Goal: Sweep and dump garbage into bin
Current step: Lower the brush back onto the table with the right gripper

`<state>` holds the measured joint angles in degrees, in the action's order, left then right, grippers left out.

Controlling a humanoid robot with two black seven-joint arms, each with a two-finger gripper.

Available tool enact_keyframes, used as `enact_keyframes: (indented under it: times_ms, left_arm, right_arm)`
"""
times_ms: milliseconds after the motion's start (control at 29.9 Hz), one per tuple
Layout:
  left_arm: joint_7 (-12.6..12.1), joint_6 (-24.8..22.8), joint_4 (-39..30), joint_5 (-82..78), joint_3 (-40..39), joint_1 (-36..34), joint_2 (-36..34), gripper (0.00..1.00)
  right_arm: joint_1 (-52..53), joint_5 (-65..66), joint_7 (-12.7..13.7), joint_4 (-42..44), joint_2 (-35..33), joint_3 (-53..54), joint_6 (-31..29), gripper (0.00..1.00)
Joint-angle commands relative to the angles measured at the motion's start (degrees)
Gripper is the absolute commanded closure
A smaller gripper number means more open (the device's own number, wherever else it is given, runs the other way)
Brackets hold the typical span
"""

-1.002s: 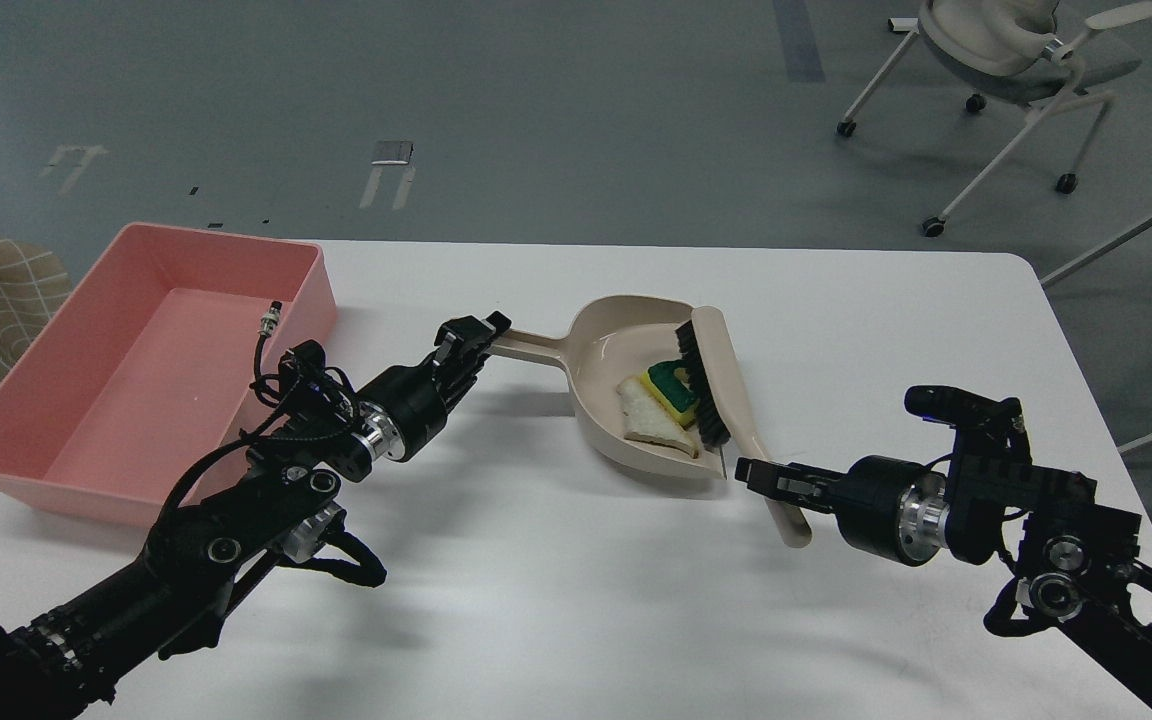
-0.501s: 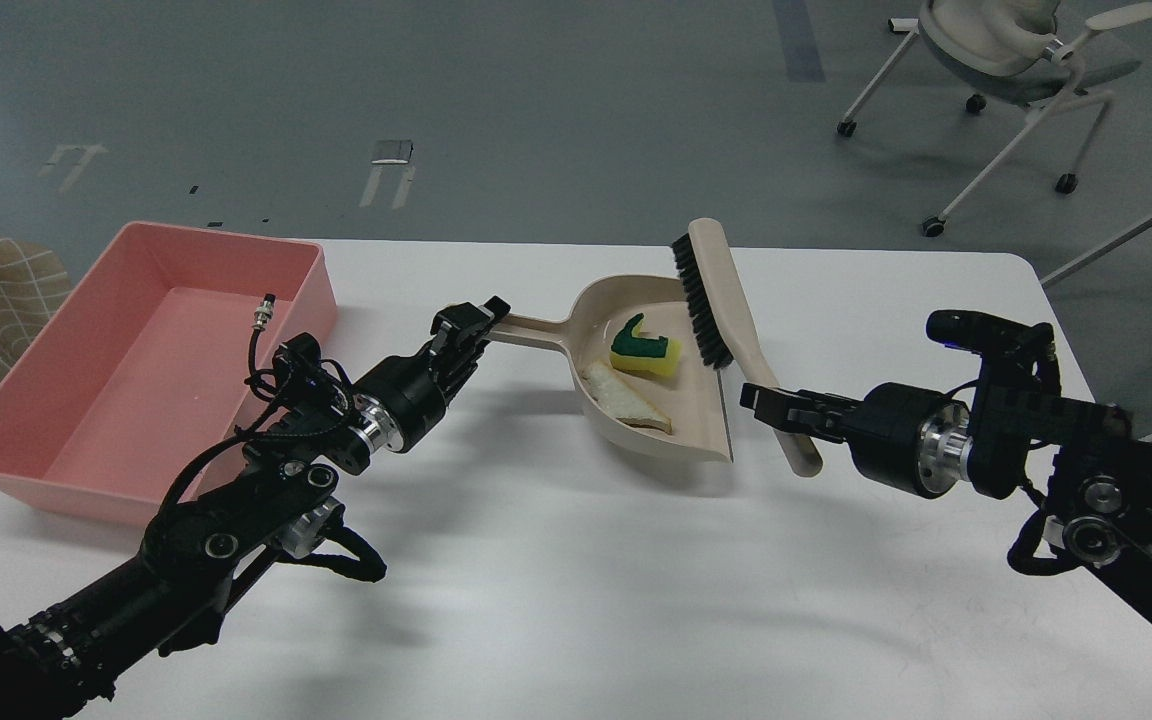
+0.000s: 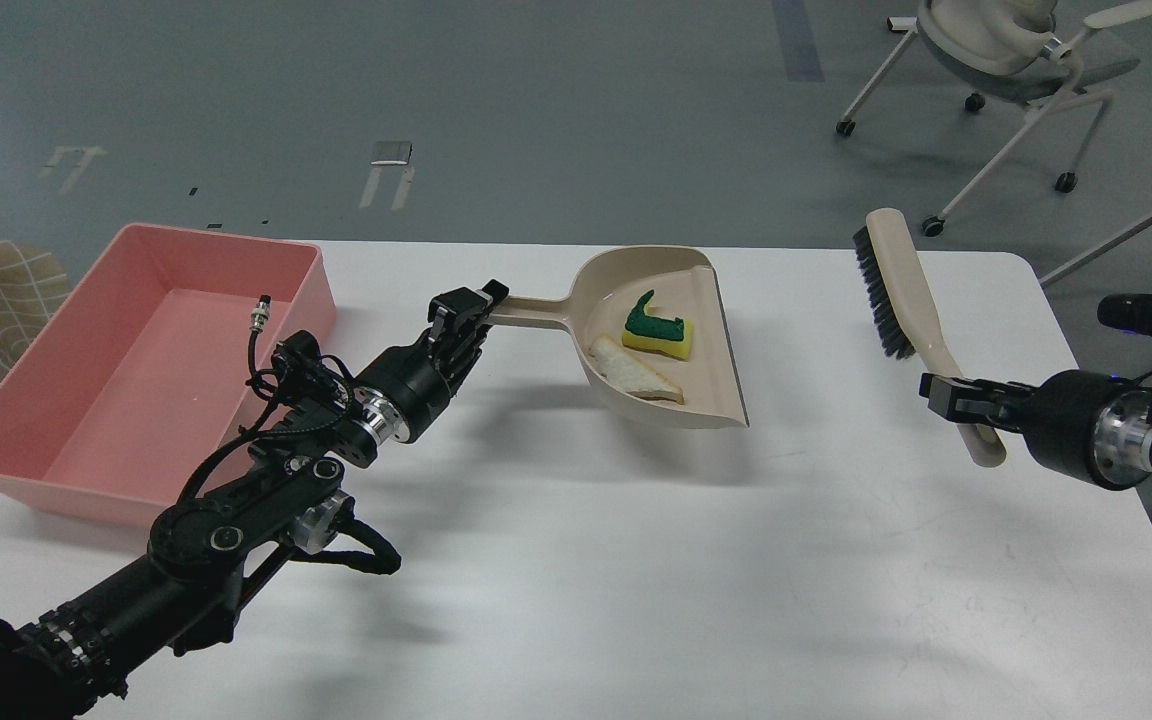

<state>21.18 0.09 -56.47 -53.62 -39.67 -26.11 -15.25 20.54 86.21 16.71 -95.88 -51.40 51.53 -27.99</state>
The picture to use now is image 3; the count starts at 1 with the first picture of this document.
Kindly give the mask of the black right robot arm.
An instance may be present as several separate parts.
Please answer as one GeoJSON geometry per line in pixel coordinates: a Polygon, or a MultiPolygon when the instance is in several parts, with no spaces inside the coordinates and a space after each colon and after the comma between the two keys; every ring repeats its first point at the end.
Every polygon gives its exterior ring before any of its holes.
{"type": "MultiPolygon", "coordinates": [[[[1152,293],[1116,293],[1097,306],[1106,327],[1152,338],[1152,293]]],[[[1152,479],[1152,372],[1138,378],[1066,370],[1039,386],[925,373],[932,414],[1024,439],[1039,465],[1100,488],[1152,479]]]]}

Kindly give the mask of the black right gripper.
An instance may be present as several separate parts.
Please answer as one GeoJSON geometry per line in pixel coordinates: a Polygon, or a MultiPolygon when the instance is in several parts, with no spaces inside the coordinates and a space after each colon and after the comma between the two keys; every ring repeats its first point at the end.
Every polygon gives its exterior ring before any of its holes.
{"type": "Polygon", "coordinates": [[[1152,389],[1114,376],[1069,370],[1032,388],[923,373],[919,395],[945,420],[1015,430],[1043,468],[1100,488],[1152,477],[1152,389]]]}

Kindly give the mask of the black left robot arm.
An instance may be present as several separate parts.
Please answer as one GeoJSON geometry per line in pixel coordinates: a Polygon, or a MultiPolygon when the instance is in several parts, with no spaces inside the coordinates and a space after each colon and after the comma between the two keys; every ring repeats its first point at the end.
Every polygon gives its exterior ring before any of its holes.
{"type": "Polygon", "coordinates": [[[355,516],[346,468],[387,441],[412,444],[483,353],[508,288],[490,281],[431,300],[429,328],[361,373],[301,331],[250,387],[266,407],[212,452],[161,511],[145,555],[26,626],[0,619],[0,719],[74,719],[156,655],[228,643],[248,602],[288,562],[391,575],[392,541],[355,516]]]}

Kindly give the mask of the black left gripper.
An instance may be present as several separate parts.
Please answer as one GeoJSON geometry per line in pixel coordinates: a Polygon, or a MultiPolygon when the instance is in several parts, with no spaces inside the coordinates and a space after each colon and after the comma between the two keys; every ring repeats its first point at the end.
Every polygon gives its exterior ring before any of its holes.
{"type": "Polygon", "coordinates": [[[429,304],[429,331],[411,344],[391,346],[355,377],[356,386],[396,409],[397,442],[414,444],[447,410],[482,357],[488,316],[508,293],[499,281],[440,293],[429,304]]]}

